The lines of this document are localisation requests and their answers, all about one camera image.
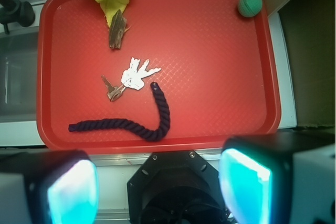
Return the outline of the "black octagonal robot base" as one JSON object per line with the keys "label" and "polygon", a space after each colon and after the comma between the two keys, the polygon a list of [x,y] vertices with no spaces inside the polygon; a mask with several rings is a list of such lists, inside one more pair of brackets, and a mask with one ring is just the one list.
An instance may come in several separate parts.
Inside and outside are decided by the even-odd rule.
{"label": "black octagonal robot base", "polygon": [[127,193],[131,223],[233,223],[218,170],[195,151],[152,153]]}

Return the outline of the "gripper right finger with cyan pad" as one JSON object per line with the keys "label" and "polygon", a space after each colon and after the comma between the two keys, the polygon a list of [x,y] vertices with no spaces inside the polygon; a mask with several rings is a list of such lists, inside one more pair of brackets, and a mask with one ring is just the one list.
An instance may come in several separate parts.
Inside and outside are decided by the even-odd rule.
{"label": "gripper right finger with cyan pad", "polygon": [[279,131],[232,136],[218,165],[238,223],[335,223],[335,135]]}

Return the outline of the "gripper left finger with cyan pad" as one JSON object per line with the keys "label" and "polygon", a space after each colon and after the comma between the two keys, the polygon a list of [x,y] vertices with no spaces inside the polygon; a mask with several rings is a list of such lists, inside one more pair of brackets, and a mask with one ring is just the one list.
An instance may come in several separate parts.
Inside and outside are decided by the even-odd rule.
{"label": "gripper left finger with cyan pad", "polygon": [[1,153],[1,223],[94,223],[98,203],[86,152]]}

